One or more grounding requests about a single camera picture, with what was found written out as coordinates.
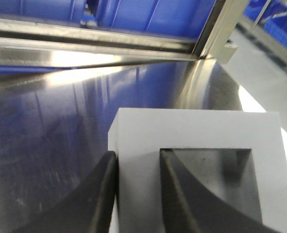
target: gray floor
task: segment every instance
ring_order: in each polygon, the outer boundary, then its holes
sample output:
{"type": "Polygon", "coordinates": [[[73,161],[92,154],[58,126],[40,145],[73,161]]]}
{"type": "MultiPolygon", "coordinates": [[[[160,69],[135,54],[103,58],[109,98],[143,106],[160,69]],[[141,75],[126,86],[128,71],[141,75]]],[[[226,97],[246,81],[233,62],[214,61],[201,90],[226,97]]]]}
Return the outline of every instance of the gray floor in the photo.
{"type": "MultiPolygon", "coordinates": [[[[266,110],[279,112],[287,132],[287,67],[263,45],[235,29],[231,40],[239,46],[225,70],[266,110]]],[[[287,134],[283,134],[287,157],[287,134]]]]}

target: metal frame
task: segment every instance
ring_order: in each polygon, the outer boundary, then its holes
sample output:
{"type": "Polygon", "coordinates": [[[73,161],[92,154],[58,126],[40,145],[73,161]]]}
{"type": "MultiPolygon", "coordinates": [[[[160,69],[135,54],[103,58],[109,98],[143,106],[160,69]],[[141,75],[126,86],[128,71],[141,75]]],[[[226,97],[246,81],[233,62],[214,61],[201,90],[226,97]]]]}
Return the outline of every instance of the metal frame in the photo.
{"type": "Polygon", "coordinates": [[[0,19],[0,65],[105,67],[213,57],[228,60],[234,50],[225,45],[247,2],[216,0],[198,42],[3,18],[0,19]],[[226,59],[221,57],[223,53],[227,54],[226,59]],[[57,61],[56,57],[61,56],[63,59],[57,61]]]}

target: white foam block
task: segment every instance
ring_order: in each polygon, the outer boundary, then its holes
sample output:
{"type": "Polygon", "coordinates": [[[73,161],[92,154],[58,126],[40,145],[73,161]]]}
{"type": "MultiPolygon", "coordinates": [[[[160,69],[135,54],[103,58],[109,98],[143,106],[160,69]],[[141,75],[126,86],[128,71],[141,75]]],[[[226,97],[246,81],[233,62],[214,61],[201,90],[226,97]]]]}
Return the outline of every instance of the white foam block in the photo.
{"type": "Polygon", "coordinates": [[[252,149],[263,223],[287,233],[287,161],[277,113],[119,109],[108,149],[119,158],[119,228],[163,233],[160,148],[252,149]]]}

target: rectangular cutout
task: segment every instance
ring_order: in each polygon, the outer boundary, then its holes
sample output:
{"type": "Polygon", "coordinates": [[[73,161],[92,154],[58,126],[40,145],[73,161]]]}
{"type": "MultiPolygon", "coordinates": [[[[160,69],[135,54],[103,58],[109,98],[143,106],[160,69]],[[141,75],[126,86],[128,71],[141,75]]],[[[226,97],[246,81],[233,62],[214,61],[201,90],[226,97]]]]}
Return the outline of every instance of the rectangular cutout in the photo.
{"type": "Polygon", "coordinates": [[[207,189],[250,218],[262,222],[251,149],[174,149],[207,189]]]}

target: blue plastic bin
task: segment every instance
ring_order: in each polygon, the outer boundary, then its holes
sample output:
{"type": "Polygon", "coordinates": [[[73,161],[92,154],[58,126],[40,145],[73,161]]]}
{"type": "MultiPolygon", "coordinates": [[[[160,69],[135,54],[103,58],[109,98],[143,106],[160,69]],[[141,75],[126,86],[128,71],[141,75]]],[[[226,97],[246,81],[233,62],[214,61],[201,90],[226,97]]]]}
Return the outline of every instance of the blue plastic bin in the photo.
{"type": "Polygon", "coordinates": [[[86,0],[0,0],[0,13],[80,23],[86,0]]]}
{"type": "Polygon", "coordinates": [[[287,16],[269,18],[264,30],[287,48],[287,16]]]}
{"type": "MultiPolygon", "coordinates": [[[[266,1],[267,0],[251,0],[244,11],[244,15],[246,15],[249,19],[255,21],[260,14],[263,6],[265,5],[266,1]]],[[[285,5],[281,4],[277,0],[273,0],[270,2],[261,19],[286,11],[287,7],[285,5]]]]}
{"type": "Polygon", "coordinates": [[[197,39],[215,0],[99,0],[100,26],[197,39]]]}

